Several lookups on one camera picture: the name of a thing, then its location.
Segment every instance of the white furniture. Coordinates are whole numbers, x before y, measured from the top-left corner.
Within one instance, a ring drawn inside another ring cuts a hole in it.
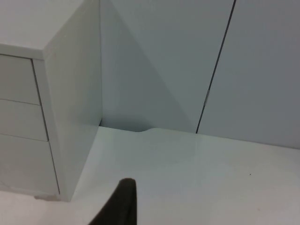
[[[0,2],[0,189],[69,201],[101,119],[99,0]]]
[[[151,129],[100,127],[72,202],[0,192],[3,224],[87,225],[124,177],[139,225],[298,225],[300,152]]]

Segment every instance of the drawer front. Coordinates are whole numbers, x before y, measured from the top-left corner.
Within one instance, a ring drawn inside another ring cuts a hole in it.
[[[0,55],[0,99],[40,104],[31,60]]]
[[[0,135],[0,189],[58,194],[49,143]]]
[[[0,134],[48,141],[42,108],[0,100]]]

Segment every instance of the cabinet side panel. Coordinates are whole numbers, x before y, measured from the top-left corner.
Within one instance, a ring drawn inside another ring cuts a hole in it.
[[[102,117],[99,1],[77,11],[64,29],[45,60],[41,100],[48,105],[45,120],[61,199],[70,201]]]

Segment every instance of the desk surface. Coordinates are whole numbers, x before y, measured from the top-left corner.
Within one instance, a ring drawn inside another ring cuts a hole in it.
[[[137,181],[139,225],[300,223],[300,150],[100,127],[71,203],[0,192],[1,224],[86,225],[124,177]]]
[[[1,0],[0,54],[43,59],[53,38],[86,2],[92,1]]]

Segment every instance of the white desk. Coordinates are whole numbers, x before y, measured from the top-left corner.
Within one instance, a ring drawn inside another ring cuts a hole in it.
[[[104,127],[71,203],[1,192],[0,223],[86,225],[124,177],[137,181],[139,225],[300,223],[299,150]]]

